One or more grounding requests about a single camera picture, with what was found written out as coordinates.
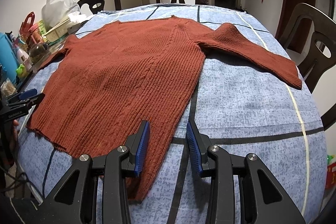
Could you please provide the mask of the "left hand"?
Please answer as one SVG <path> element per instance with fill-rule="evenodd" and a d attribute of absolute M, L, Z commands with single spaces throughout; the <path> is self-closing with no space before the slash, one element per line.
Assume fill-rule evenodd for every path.
<path fill-rule="evenodd" d="M 12 146 L 15 146 L 18 142 L 18 130 L 17 130 L 18 125 L 19 125 L 19 123 L 18 123 L 17 120 L 14 120 L 12 122 L 12 128 L 11 128 L 12 129 L 12 133 L 11 133 L 12 137 L 11 137 L 11 143 L 10 143 Z"/>

